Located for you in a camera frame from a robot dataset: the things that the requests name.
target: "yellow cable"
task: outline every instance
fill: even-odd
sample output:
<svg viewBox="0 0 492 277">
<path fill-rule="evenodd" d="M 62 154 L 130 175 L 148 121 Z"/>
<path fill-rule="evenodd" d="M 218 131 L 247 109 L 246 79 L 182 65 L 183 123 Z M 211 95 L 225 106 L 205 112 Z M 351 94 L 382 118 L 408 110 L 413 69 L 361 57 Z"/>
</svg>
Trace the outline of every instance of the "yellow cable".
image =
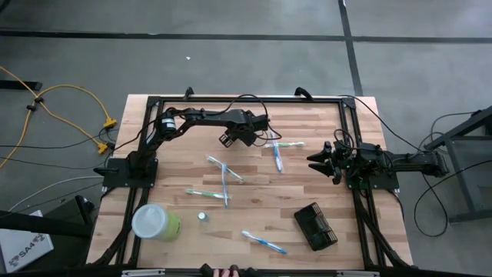
<svg viewBox="0 0 492 277">
<path fill-rule="evenodd" d="M 37 97 L 38 97 L 38 95 L 36 95 L 36 94 L 35 94 L 35 93 L 31 90 L 31 88 L 29 88 L 29 87 L 28 87 L 28 86 L 27 86 L 27 85 L 26 85 L 26 84 L 25 84 L 25 83 L 24 83 L 24 82 L 23 82 L 23 81 L 22 81 L 19 77 L 17 77 L 17 76 L 16 76 L 16 75 L 14 75 L 13 73 L 11 73 L 9 70 L 7 70 L 6 68 L 4 68 L 3 66 L 0 66 L 0 69 L 1 69 L 3 72 L 5 72 L 5 73 L 9 74 L 11 77 L 13 77 L 14 79 L 16 79 L 17 81 L 19 81 L 19 82 L 20 82 L 23 86 L 25 86 L 25 88 L 26 88 L 26 89 L 27 89 L 30 93 L 32 93 L 32 94 L 34 95 L 34 97 L 35 97 L 35 98 L 37 98 Z M 99 99 L 97 99 L 97 98 L 96 98 L 96 100 L 97 100 L 97 101 L 101 104 L 101 107 L 103 107 L 103 109 L 104 109 L 104 111 L 105 111 L 105 114 L 106 114 L 106 115 L 108 115 L 108 113 L 106 112 L 106 109 L 104 108 L 104 106 L 102 105 L 102 103 L 99 101 Z M 61 121 L 65 122 L 65 123 L 67 123 L 67 124 L 69 124 L 69 125 L 71 125 L 71 126 L 73 126 L 73 127 L 77 128 L 77 129 L 78 129 L 80 132 L 82 132 L 84 135 L 87 135 L 87 136 L 88 136 L 88 137 L 89 137 L 89 138 L 90 138 L 90 139 L 91 139 L 91 140 L 92 140 L 92 141 L 93 141 L 93 142 L 94 142 L 94 143 L 98 146 L 98 148 L 99 148 L 99 153 L 100 153 L 100 154 L 104 153 L 104 152 L 105 152 L 105 150 L 108 148 L 108 146 L 107 146 L 106 144 L 104 144 L 104 143 L 102 143 L 102 142 L 98 142 L 97 140 L 95 140 L 94 138 L 92 138 L 92 136 L 91 136 L 91 135 L 89 135 L 86 131 L 84 131 L 84 129 L 82 129 L 82 128 L 81 128 L 81 127 L 79 127 L 78 125 L 76 125 L 76 124 L 74 124 L 74 123 L 70 122 L 70 121 L 69 121 L 69 120 L 67 120 L 67 119 L 64 119 L 64 118 L 62 118 L 62 117 L 60 117 L 60 116 L 57 116 L 57 115 L 53 114 L 53 113 L 52 113 L 52 112 L 48 109 L 48 107 L 46 107 L 46 105 L 45 105 L 45 104 L 41 103 L 41 106 L 42 106 L 42 107 L 46 110 L 46 112 L 47 112 L 50 116 L 52 116 L 52 117 L 54 117 L 54 118 L 56 118 L 56 119 L 58 119 L 58 120 L 61 120 Z M 7 158 L 6 158 L 6 159 L 4 159 L 4 161 L 0 164 L 0 169 L 1 169 L 4 165 L 5 165 L 5 163 L 8 161 L 8 159 L 10 159 L 10 157 L 12 157 L 12 155 L 14 155 L 15 151 L 17 151 L 18 147 L 20 146 L 20 144 L 21 144 L 21 143 L 22 143 L 22 141 L 24 140 L 25 133 L 26 133 L 26 131 L 27 131 L 27 127 L 28 127 L 28 124 L 29 124 L 29 118 L 30 118 L 30 116 L 31 116 L 31 113 L 32 113 L 32 111 L 31 111 L 31 110 L 29 110 L 29 111 L 28 111 L 28 114 L 27 114 L 27 116 L 26 116 L 26 118 L 25 118 L 24 127 L 22 128 L 21 138 L 18 140 L 17 145 L 16 145 L 16 146 L 12 149 L 12 151 L 10 151 L 10 153 L 9 153 L 9 154 L 8 154 L 8 156 L 7 156 Z"/>
<path fill-rule="evenodd" d="M 7 156 L 7 158 L 4 159 L 3 162 L 0 164 L 0 169 L 5 165 L 5 163 L 7 163 L 7 161 L 10 159 L 10 157 L 12 157 L 12 155 L 14 155 L 15 151 L 17 151 L 17 149 L 18 149 L 18 146 L 24 140 L 25 132 L 28 129 L 28 123 L 29 123 L 29 118 L 31 117 L 31 113 L 32 113 L 32 111 L 29 110 L 27 116 L 25 117 L 24 128 L 22 128 L 21 138 L 18 140 L 17 145 L 15 146 L 15 148 L 13 148 L 12 151 L 10 151 L 10 153 Z"/>
<path fill-rule="evenodd" d="M 82 92 L 85 92 L 87 94 L 89 94 L 90 96 L 92 96 L 92 98 L 95 99 L 95 101 L 97 101 L 99 103 L 99 105 L 101 106 L 102 110 L 105 112 L 106 114 L 106 118 L 111 118 L 111 116 L 109 116 L 108 114 L 108 111 L 106 110 L 106 107 L 104 106 L 104 104 L 102 104 L 101 100 L 99 100 L 99 98 L 92 92 L 88 91 L 87 89 L 85 88 L 81 88 L 77 85 L 55 85 L 55 86 L 52 86 L 51 88 L 47 88 L 45 89 L 44 91 L 40 92 L 38 94 L 39 97 L 41 97 L 42 95 L 44 95 L 46 92 L 50 92 L 54 89 L 57 89 L 57 88 L 75 88 L 75 89 L 78 89 Z"/>
<path fill-rule="evenodd" d="M 41 106 L 42 106 L 42 107 L 46 110 L 46 112 L 47 112 L 49 115 L 51 115 L 52 117 L 54 117 L 54 118 L 56 118 L 56 119 L 58 119 L 58 120 L 61 120 L 61 121 L 65 122 L 65 123 L 67 123 L 67 124 L 69 124 L 69 125 L 71 125 L 71 126 L 73 126 L 73 127 L 77 128 L 77 129 L 78 129 L 80 132 L 82 132 L 84 135 L 87 135 L 89 138 L 91 138 L 91 140 L 92 140 L 93 142 L 95 142 L 95 144 L 96 144 L 96 145 L 98 145 L 98 144 L 99 144 L 99 142 L 98 142 L 97 140 L 95 140 L 95 138 L 92 138 L 92 136 L 91 136 L 91 135 L 89 135 L 86 131 L 84 131 L 84 129 L 82 129 L 81 127 L 79 127 L 78 125 L 76 125 L 76 124 L 74 124 L 74 123 L 71 123 L 70 121 L 68 121 L 68 120 L 67 120 L 67 119 L 65 119 L 65 118 L 62 118 L 62 117 L 60 117 L 60 116 L 58 116 L 58 115 L 55 115 L 55 114 L 54 114 L 54 113 L 52 113 L 50 110 L 48 110 L 48 108 L 46 107 L 46 105 L 45 105 L 44 103 L 42 103 L 42 102 L 41 102 L 41 103 L 39 103 L 39 104 L 41 104 Z"/>
</svg>

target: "finger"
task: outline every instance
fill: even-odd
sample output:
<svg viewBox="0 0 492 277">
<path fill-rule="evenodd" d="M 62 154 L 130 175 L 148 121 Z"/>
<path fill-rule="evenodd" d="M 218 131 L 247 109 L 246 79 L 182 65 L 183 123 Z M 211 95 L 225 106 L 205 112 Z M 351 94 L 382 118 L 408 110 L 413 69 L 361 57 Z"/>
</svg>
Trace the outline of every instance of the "finger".
<svg viewBox="0 0 492 277">
<path fill-rule="evenodd" d="M 222 272 L 222 277 L 229 277 L 229 274 L 231 274 L 231 272 L 229 271 L 229 269 L 225 269 L 225 270 Z"/>
</svg>

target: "cable connector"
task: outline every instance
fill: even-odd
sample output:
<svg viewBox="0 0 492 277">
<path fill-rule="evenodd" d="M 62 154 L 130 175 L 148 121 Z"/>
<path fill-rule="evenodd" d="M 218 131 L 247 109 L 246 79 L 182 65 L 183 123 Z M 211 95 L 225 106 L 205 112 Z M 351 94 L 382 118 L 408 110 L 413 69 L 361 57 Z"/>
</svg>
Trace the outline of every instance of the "cable connector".
<svg viewBox="0 0 492 277">
<path fill-rule="evenodd" d="M 111 150 L 115 150 L 116 148 L 116 144 L 114 144 L 113 142 L 106 142 L 106 146 L 108 146 L 108 148 L 110 148 Z"/>
<path fill-rule="evenodd" d="M 27 106 L 25 106 L 25 108 L 28 109 L 31 112 L 35 112 L 36 111 L 36 106 L 35 105 L 27 105 Z"/>
<path fill-rule="evenodd" d="M 114 119 L 114 118 L 107 118 L 106 119 L 106 123 L 103 125 L 103 127 L 106 128 L 106 129 L 113 128 L 117 124 L 118 124 L 118 122 L 116 121 L 116 119 Z"/>
<path fill-rule="evenodd" d="M 99 154 L 104 154 L 106 152 L 106 150 L 108 150 L 108 146 L 102 142 L 98 142 L 98 152 Z"/>
</svg>

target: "white cable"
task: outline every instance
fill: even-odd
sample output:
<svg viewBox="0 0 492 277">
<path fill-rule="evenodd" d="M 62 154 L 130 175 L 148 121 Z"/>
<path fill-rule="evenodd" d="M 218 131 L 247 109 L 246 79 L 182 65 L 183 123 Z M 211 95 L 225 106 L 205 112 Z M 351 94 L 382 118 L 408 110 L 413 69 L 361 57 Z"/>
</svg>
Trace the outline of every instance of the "white cable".
<svg viewBox="0 0 492 277">
<path fill-rule="evenodd" d="M 41 192 L 45 191 L 46 189 L 49 189 L 51 187 L 54 187 L 56 185 L 60 185 L 60 184 L 63 184 L 63 183 L 66 183 L 66 182 L 71 182 L 71 181 L 75 181 L 75 180 L 82 180 L 82 179 L 96 179 L 96 178 L 104 178 L 102 176 L 82 176 L 82 177 L 75 177 L 75 178 L 71 178 L 71 179 L 66 179 L 66 180 L 63 180 L 63 181 L 60 181 L 60 182 L 56 182 L 54 184 L 51 184 L 49 186 L 47 186 L 46 188 L 44 189 L 41 189 L 37 192 L 35 192 L 34 194 L 22 199 L 21 201 L 19 201 L 17 204 L 13 205 L 8 211 L 11 212 L 13 209 L 15 209 L 15 207 L 17 207 L 18 205 L 21 205 L 23 202 L 26 202 L 27 200 L 33 198 L 34 196 L 40 194 Z"/>
</svg>

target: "person's hand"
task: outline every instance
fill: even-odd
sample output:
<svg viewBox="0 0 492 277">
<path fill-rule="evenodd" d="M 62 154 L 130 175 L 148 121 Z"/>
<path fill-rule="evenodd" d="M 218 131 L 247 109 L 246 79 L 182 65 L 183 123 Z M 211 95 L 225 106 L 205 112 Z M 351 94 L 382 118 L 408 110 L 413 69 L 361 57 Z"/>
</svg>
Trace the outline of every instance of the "person's hand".
<svg viewBox="0 0 492 277">
<path fill-rule="evenodd" d="M 219 273 L 218 269 L 215 269 L 214 270 L 214 277 L 219 277 L 218 273 Z M 225 269 L 222 272 L 222 276 L 220 276 L 220 277 L 231 277 L 231 272 L 229 271 L 229 269 Z M 239 277 L 239 273 L 236 270 L 234 270 L 232 272 L 232 277 Z"/>
</svg>

